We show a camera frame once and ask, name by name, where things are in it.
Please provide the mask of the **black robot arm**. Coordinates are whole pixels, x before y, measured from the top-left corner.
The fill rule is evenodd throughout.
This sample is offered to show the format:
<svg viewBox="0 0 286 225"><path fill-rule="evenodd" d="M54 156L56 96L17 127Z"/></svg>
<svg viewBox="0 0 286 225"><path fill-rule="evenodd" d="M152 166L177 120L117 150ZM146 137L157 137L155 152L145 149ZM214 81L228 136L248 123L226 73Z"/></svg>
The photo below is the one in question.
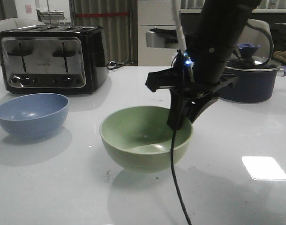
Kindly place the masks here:
<svg viewBox="0 0 286 225"><path fill-rule="evenodd" d="M172 130L179 130L184 119L194 122L218 100L219 89L237 81L224 70L259 4L258 0L205 1L192 40L178 51L174 65L148 74L145 85L150 91L170 90L167 124Z"/></svg>

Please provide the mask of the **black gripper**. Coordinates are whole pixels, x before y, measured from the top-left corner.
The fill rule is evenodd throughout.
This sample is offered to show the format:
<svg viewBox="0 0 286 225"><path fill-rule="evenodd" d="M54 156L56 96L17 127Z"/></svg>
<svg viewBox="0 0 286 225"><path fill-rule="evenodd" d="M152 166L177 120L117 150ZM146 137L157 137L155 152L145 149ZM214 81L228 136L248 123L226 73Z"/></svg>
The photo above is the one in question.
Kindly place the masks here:
<svg viewBox="0 0 286 225"><path fill-rule="evenodd" d="M208 107L217 102L219 94L216 91L226 86L233 87L238 81L238 77L234 74L224 72L217 84L197 83L194 80L193 65L188 53L179 50L170 68L150 72L147 76L145 85L151 92L174 89L170 90L170 109L167 119L167 125L172 130L179 130L182 127L185 116L193 123ZM196 99L187 103L181 90Z"/></svg>

